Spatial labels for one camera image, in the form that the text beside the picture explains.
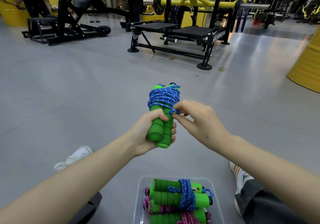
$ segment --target plastic storage box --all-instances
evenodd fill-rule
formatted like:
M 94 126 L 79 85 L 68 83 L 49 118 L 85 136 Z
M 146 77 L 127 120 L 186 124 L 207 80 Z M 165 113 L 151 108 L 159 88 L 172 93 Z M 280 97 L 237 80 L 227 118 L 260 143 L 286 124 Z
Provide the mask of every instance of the plastic storage box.
M 133 222 L 132 224 L 150 224 L 150 215 L 143 209 L 143 200 L 145 198 L 145 188 L 152 186 L 155 178 L 167 179 L 172 181 L 178 181 L 179 179 L 190 179 L 191 182 L 200 183 L 205 188 L 208 188 L 213 193 L 213 205 L 205 209 L 205 211 L 211 213 L 211 224 L 224 224 L 221 209 L 219 206 L 217 194 L 214 190 L 213 183 L 207 178 L 199 177 L 160 177 L 160 176 L 148 176 L 144 175 L 139 179 L 138 191 L 136 197 L 136 204 L 134 207 Z

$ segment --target shoe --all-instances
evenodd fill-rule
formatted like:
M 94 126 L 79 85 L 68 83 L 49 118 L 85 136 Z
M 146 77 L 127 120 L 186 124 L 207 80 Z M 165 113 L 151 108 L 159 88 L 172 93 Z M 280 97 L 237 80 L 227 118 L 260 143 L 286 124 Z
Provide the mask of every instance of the shoe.
M 81 146 L 71 156 L 69 156 L 66 161 L 57 163 L 53 168 L 59 172 L 62 169 L 65 169 L 67 166 L 74 164 L 75 162 L 89 156 L 92 153 L 93 150 L 89 146 Z
M 237 190 L 235 191 L 235 194 L 240 194 L 241 189 L 243 188 L 245 182 L 254 178 L 232 162 L 230 162 L 230 168 L 234 173 L 235 181 L 237 184 Z M 234 198 L 234 206 L 238 214 L 241 216 L 236 198 Z

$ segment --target glossy floor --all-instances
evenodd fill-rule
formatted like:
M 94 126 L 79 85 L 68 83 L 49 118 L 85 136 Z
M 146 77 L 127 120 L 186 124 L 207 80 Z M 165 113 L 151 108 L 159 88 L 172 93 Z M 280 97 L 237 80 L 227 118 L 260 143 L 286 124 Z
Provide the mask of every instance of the glossy floor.
M 144 48 L 128 53 L 131 34 L 115 18 L 101 20 L 112 28 L 109 37 L 54 47 L 0 21 L 0 208 L 53 175 L 79 146 L 98 150 L 130 129 L 158 83 L 181 85 L 181 99 L 212 106 L 232 134 L 320 174 L 320 94 L 286 78 L 306 40 L 232 34 L 229 46 L 215 45 L 213 69 L 203 71 L 195 59 Z M 162 44 L 159 34 L 146 36 Z M 190 43 L 173 46 L 201 52 Z M 101 190 L 91 223 L 130 223 L 145 174 L 206 177 L 225 222 L 243 223 L 228 160 L 177 130 L 169 149 L 134 159 Z

